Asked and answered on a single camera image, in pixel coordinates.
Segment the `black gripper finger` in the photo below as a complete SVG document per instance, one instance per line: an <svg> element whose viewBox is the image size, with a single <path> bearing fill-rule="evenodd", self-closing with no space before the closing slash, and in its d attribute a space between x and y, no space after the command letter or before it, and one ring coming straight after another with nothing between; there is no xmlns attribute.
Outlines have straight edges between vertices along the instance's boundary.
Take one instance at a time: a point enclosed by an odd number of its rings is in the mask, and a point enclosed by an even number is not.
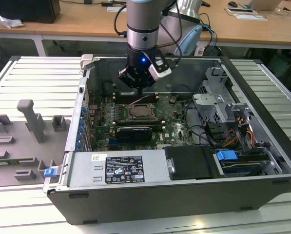
<svg viewBox="0 0 291 234"><path fill-rule="evenodd" d="M133 88L135 93L140 95L140 75L135 69L122 69L118 73L118 77L128 87Z"/></svg>
<svg viewBox="0 0 291 234"><path fill-rule="evenodd" d="M153 79L153 77L151 75L146 75L143 76L140 79L140 95L143 95L143 90L153 86L155 83L155 80Z"/></svg>

